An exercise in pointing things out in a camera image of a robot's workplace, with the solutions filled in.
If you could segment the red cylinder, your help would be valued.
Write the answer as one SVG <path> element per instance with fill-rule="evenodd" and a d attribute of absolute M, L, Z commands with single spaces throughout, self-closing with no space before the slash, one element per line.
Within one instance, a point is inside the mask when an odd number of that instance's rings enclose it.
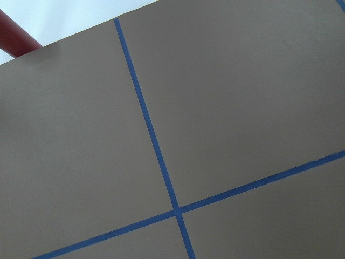
<path fill-rule="evenodd" d="M 1 50 L 13 58 L 43 47 L 1 10 Z"/>

